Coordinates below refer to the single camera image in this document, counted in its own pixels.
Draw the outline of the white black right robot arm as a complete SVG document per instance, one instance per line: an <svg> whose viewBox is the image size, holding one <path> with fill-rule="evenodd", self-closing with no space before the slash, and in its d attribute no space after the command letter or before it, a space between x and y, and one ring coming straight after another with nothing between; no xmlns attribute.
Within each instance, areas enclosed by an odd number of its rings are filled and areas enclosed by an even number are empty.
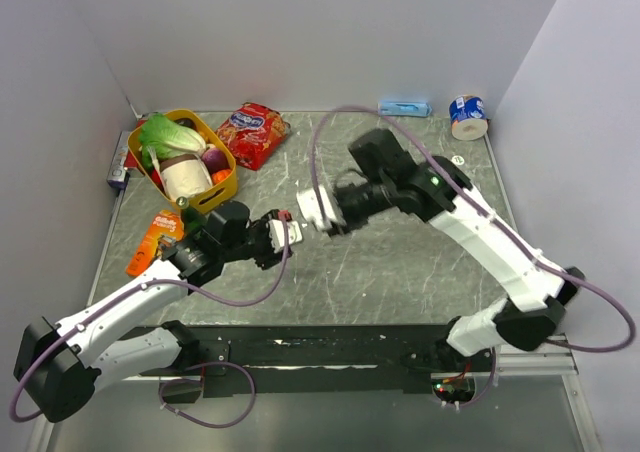
<svg viewBox="0 0 640 452"><path fill-rule="evenodd" d="M370 217L396 208L418 217L469 253L505 290L485 309L452 319L437 358L456 371L476 353L501 345L531 352L552 336L578 291L576 285L532 263L509 238L498 215L482 216L487 203L451 161L435 161L453 179L448 184L426 162L416 163L388 129L373 129L349 146L364 183L335 188L333 234L367 225Z"/></svg>

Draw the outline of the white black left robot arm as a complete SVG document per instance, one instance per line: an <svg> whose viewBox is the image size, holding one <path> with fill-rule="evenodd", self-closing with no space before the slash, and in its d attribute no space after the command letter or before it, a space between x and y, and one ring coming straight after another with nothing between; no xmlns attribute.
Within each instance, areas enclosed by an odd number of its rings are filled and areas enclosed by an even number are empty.
<svg viewBox="0 0 640 452"><path fill-rule="evenodd" d="M198 293L231 307L257 305L274 293L245 301L204 290L228 263L252 260L262 269L285 269L292 245L302 241L300 225L286 210L274 209L253 220L249 208L229 201L203 214L186 198L177 201L184 236L138 277L94 305L56 323L40 317L22 335L14 376L17 394L27 393L36 412L18 413L18 396L9 405L18 423L44 416L61 422L82 409L100 389L139 372L170 368L191 371L198 346L181 325L162 326L137 339L124 334L155 311Z"/></svg>

